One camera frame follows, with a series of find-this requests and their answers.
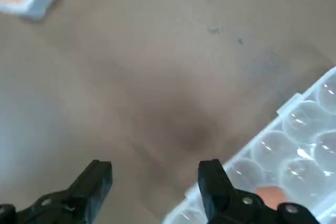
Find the dark stain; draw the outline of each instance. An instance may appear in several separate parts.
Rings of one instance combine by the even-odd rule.
[[[216,28],[208,28],[208,32],[212,35],[216,35],[216,34],[219,34],[219,27],[216,27]]]

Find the beige surface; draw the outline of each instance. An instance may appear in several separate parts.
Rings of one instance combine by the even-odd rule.
[[[336,61],[334,0],[61,0],[0,16],[0,199],[66,187],[93,158],[98,223],[160,223]]]

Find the metal screw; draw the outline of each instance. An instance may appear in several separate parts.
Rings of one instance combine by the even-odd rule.
[[[253,203],[253,200],[249,197],[243,198],[243,202],[247,205],[251,205]]]
[[[291,214],[296,214],[299,210],[296,206],[286,205],[286,211],[290,212]]]
[[[44,207],[44,206],[50,204],[51,202],[52,202],[52,200],[50,198],[47,198],[44,201],[42,201],[41,206]]]

